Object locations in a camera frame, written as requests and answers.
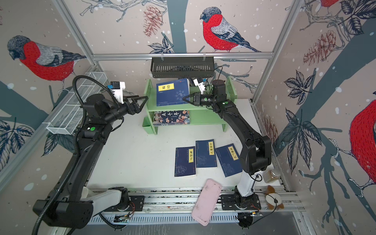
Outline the blue book yellow label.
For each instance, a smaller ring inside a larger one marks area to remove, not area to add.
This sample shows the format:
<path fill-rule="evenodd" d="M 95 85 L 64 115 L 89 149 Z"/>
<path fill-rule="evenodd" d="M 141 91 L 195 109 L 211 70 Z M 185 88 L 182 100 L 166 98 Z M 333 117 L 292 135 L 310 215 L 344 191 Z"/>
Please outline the blue book yellow label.
<path fill-rule="evenodd" d="M 190 94 L 190 83 L 187 78 L 156 85 L 156 105 L 169 106 L 185 104 L 184 97 Z"/>

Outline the colourful illustrated thick book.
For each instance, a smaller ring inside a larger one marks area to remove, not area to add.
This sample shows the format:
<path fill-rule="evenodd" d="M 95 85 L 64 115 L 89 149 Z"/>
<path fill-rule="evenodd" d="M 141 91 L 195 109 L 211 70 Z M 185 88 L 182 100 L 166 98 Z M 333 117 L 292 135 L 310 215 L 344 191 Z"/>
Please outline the colourful illustrated thick book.
<path fill-rule="evenodd" d="M 154 126 L 188 125 L 191 123 L 190 113 L 183 111 L 158 111 L 153 116 Z"/>

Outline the dark blue bottom book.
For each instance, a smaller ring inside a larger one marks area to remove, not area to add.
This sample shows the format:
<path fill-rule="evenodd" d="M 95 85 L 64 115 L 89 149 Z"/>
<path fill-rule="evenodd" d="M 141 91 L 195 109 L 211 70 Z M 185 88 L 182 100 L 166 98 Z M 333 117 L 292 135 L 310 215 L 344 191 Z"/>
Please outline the dark blue bottom book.
<path fill-rule="evenodd" d="M 174 176 L 196 176 L 196 156 L 194 146 L 176 148 Z"/>

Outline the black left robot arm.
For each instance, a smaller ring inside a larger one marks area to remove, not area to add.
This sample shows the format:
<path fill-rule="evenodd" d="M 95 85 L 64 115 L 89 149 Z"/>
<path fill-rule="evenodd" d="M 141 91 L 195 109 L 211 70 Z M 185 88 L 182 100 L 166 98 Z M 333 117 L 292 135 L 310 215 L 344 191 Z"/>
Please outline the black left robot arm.
<path fill-rule="evenodd" d="M 80 79 L 96 83 L 110 95 L 110 100 L 100 93 L 83 100 L 76 85 Z M 72 234 L 108 208 L 136 210 L 127 188 L 112 187 L 89 198 L 82 198 L 82 191 L 109 135 L 115 131 L 112 124 L 124 120 L 125 115 L 140 113 L 148 97 L 127 96 L 126 101 L 120 103 L 109 88 L 85 75 L 73 79 L 72 89 L 83 110 L 82 124 L 73 138 L 74 153 L 62 177 L 47 198 L 37 200 L 33 206 L 38 216 L 32 230 L 34 235 L 38 234 L 42 222 L 52 227 L 69 228 L 69 234 Z"/>

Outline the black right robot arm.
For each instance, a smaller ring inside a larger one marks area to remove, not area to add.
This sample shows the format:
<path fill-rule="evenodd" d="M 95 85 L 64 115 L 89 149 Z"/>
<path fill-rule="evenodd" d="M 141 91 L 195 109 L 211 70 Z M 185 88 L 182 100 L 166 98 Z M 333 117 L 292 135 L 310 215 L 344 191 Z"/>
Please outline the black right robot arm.
<path fill-rule="evenodd" d="M 242 144 L 240 164 L 242 175 L 235 187 L 234 202 L 241 210 L 260 210 L 259 197 L 254 185 L 261 180 L 261 173 L 271 165 L 272 144 L 267 136 L 254 130 L 242 117 L 236 105 L 227 98 L 226 83 L 214 80 L 210 94 L 197 92 L 183 97 L 183 101 L 194 106 L 208 106 L 233 129 Z"/>

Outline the green wooden shelf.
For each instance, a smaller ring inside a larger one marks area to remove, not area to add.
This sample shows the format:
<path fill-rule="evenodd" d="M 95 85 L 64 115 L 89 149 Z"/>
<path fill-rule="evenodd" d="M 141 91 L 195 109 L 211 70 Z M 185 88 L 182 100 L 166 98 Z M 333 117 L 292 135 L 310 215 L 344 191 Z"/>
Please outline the green wooden shelf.
<path fill-rule="evenodd" d="M 156 105 L 156 88 L 153 86 L 151 79 L 146 81 L 146 88 L 144 95 L 148 97 L 145 105 L 146 117 L 143 121 L 143 128 L 148 134 L 158 134 L 158 126 L 153 124 L 154 113 L 159 111 L 183 111 L 189 112 L 191 125 L 216 125 L 221 124 L 224 132 L 227 131 L 229 125 L 219 117 L 218 114 L 206 107 L 197 107 L 189 103 L 170 106 L 157 106 Z"/>

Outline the black hanging basket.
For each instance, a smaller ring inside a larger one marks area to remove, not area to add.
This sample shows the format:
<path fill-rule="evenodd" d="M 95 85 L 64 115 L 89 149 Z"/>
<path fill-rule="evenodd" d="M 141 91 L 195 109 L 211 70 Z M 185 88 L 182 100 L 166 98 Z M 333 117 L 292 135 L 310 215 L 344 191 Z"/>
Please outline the black hanging basket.
<path fill-rule="evenodd" d="M 213 57 L 158 57 L 150 68 L 154 78 L 210 78 L 214 70 Z"/>

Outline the pink plastic tray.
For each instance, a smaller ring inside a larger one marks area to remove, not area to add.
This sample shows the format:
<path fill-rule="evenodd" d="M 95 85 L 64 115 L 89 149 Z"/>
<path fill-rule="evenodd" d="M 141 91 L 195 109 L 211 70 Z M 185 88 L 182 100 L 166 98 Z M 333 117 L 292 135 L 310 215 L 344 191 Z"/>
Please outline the pink plastic tray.
<path fill-rule="evenodd" d="M 211 216 L 221 194 L 222 186 L 208 179 L 197 199 L 192 211 L 192 218 L 203 226 L 207 226 L 211 220 Z"/>

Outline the small glass jar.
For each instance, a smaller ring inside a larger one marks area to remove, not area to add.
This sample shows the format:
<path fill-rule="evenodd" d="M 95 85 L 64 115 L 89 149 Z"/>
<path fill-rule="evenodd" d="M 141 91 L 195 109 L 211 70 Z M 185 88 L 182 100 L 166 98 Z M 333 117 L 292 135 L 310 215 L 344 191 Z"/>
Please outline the small glass jar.
<path fill-rule="evenodd" d="M 263 173 L 263 180 L 265 183 L 270 184 L 280 180 L 281 173 L 277 169 L 270 169 Z"/>

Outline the small plush toy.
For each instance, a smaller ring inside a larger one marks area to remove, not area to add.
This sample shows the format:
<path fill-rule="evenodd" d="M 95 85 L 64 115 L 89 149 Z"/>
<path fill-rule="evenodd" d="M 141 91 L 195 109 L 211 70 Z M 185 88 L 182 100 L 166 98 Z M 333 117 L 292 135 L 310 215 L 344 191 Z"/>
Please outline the small plush toy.
<path fill-rule="evenodd" d="M 269 210 L 280 210 L 284 209 L 282 198 L 276 193 L 272 186 L 267 186 L 265 199 Z"/>

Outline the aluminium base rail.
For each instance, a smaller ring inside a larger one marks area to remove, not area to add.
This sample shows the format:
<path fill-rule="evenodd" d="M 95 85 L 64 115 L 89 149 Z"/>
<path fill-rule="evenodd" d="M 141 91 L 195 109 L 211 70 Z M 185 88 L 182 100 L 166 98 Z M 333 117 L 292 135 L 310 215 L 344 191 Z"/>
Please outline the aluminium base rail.
<path fill-rule="evenodd" d="M 192 211 L 200 193 L 200 190 L 133 190 L 129 192 L 130 205 L 126 209 L 111 206 L 101 215 L 93 216 L 89 224 L 104 224 L 102 217 L 116 225 L 195 223 Z M 242 216 L 263 217 L 269 212 L 305 212 L 296 193 L 281 189 L 277 189 L 276 193 L 281 196 L 284 209 L 269 210 L 265 189 L 257 189 L 261 209 L 241 210 L 235 205 L 234 191 L 225 188 L 218 198 L 210 223 L 237 223 Z"/>

